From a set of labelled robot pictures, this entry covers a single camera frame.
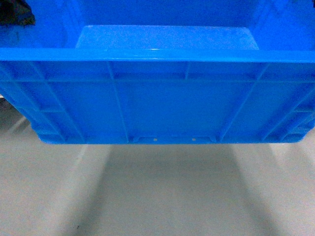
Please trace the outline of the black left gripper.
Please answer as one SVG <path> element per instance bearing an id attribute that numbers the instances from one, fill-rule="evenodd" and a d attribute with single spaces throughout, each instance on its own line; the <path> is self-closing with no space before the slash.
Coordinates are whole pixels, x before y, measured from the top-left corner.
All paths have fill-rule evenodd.
<path id="1" fill-rule="evenodd" d="M 25 0 L 0 0 L 1 26 L 32 26 L 35 16 Z"/>

